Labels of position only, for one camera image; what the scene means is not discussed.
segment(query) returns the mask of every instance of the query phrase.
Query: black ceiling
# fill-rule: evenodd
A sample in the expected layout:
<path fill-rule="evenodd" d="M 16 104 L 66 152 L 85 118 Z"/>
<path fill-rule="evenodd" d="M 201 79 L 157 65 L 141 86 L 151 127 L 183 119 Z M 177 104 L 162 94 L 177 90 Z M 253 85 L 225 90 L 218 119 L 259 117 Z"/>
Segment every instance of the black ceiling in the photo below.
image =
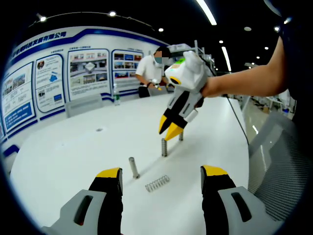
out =
<path fill-rule="evenodd" d="M 278 34 L 274 27 L 280 18 L 264 4 L 263 0 L 205 0 L 217 22 L 212 26 L 196 0 L 134 0 L 134 1 L 85 1 L 54 0 L 50 5 L 37 4 L 37 11 L 50 17 L 68 12 L 103 12 L 111 10 L 117 15 L 132 17 L 150 24 L 154 31 L 141 23 L 105 15 L 76 14 L 48 19 L 36 23 L 20 37 L 20 42 L 38 33 L 54 28 L 74 25 L 98 25 L 128 29 L 146 34 L 169 44 L 187 43 L 205 47 L 207 54 L 215 58 L 219 71 L 228 71 L 221 49 L 225 46 L 232 71 L 247 69 L 245 62 L 266 64 L 275 48 Z M 249 26 L 252 31 L 244 31 Z"/>

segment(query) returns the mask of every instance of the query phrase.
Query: hand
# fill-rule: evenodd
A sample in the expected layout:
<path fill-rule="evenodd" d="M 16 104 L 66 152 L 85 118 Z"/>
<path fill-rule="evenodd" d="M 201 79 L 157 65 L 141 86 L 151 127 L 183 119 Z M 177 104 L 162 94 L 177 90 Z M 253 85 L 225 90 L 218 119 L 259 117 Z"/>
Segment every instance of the hand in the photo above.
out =
<path fill-rule="evenodd" d="M 150 88 L 150 89 L 155 89 L 156 87 L 155 87 L 152 83 L 150 83 L 150 85 L 148 86 L 148 88 Z"/>

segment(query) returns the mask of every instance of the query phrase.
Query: wall display board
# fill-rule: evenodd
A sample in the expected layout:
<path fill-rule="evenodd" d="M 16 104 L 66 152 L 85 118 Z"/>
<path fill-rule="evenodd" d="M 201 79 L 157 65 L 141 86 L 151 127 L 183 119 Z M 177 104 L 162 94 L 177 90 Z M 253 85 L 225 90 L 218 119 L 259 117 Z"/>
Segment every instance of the wall display board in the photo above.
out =
<path fill-rule="evenodd" d="M 64 105 L 63 58 L 49 55 L 36 61 L 35 92 L 38 110 L 47 113 Z"/>
<path fill-rule="evenodd" d="M 2 115 L 0 115 L 0 139 L 4 137 L 4 128 L 3 128 L 3 122 L 2 122 Z"/>
<path fill-rule="evenodd" d="M 93 94 L 112 94 L 108 80 L 109 51 L 107 49 L 69 51 L 67 61 L 70 100 Z"/>
<path fill-rule="evenodd" d="M 142 57 L 142 52 L 120 49 L 113 50 L 113 82 L 121 92 L 138 89 L 140 82 L 136 78 L 135 72 Z"/>
<path fill-rule="evenodd" d="M 8 75 L 2 83 L 1 110 L 6 132 L 35 116 L 32 96 L 33 62 Z"/>

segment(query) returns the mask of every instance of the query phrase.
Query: fluorescent light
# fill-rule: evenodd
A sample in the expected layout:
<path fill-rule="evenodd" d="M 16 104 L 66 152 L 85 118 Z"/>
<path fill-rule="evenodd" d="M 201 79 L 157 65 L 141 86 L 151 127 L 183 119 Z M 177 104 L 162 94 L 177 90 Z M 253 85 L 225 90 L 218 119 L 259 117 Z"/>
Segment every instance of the fluorescent light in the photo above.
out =
<path fill-rule="evenodd" d="M 113 16 L 116 16 L 116 12 L 115 12 L 115 11 L 110 11 L 110 12 L 109 12 L 109 15 L 112 16 L 112 17 L 113 17 Z"/>
<path fill-rule="evenodd" d="M 256 127 L 253 125 L 252 128 L 255 130 L 256 134 L 259 133 L 259 131 L 256 129 Z"/>
<path fill-rule="evenodd" d="M 214 19 L 214 16 L 212 12 L 210 11 L 209 7 L 206 5 L 204 0 L 197 0 L 197 3 L 202 8 L 204 13 L 206 14 L 207 18 L 209 19 L 211 25 L 216 25 L 216 21 Z"/>
<path fill-rule="evenodd" d="M 222 47 L 222 50 L 223 50 L 223 53 L 224 53 L 224 56 L 225 56 L 225 60 L 226 60 L 227 67 L 228 67 L 228 71 L 231 72 L 231 67 L 230 67 L 230 62 L 229 62 L 229 57 L 228 57 L 228 54 L 227 54 L 226 47 Z"/>

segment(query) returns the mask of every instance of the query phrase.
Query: white tabletop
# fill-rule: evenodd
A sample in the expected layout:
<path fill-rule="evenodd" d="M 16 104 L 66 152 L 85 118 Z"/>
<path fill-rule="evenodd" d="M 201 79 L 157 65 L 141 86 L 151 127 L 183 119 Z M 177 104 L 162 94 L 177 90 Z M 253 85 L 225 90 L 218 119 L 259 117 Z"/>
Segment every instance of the white tabletop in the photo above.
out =
<path fill-rule="evenodd" d="M 33 133 L 11 171 L 17 194 L 31 217 L 51 226 L 60 208 L 88 189 L 105 169 L 123 168 L 121 232 L 127 235 L 205 234 L 201 208 L 201 165 L 228 172 L 236 186 L 248 185 L 245 137 L 226 98 L 207 98 L 185 127 L 184 141 L 168 141 L 161 156 L 160 118 L 170 95 L 109 106 L 68 118 Z M 238 101 L 232 105 L 244 125 Z M 141 175 L 132 178 L 128 158 Z M 170 182 L 148 192 L 145 185 L 168 175 Z"/>

